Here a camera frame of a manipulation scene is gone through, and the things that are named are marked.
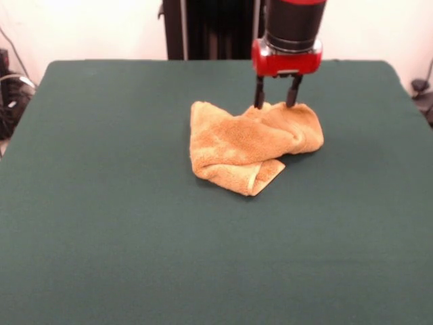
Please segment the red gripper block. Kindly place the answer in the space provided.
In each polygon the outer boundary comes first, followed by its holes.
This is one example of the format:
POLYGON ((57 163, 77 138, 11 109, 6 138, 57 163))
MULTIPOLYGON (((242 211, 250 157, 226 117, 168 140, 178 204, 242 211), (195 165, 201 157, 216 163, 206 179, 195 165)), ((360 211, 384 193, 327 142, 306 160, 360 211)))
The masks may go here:
POLYGON ((268 46, 264 38, 252 43, 252 65, 260 77, 278 77, 286 74, 312 74, 319 69, 323 53, 320 40, 302 53, 278 52, 268 46))

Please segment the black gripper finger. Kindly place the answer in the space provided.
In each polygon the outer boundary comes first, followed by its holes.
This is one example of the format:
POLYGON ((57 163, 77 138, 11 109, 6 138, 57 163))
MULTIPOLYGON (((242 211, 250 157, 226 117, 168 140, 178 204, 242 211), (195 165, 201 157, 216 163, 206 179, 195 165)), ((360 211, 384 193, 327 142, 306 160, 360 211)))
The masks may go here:
POLYGON ((254 107, 257 109, 261 109, 263 106, 264 98, 265 98, 264 77, 257 76, 256 77, 256 90, 255 90, 255 96, 254 96, 254 107))
POLYGON ((286 98, 286 106, 292 107, 296 104, 298 97, 298 90, 302 82, 303 76, 301 74, 295 74, 293 76, 292 85, 288 89, 288 94, 286 98))

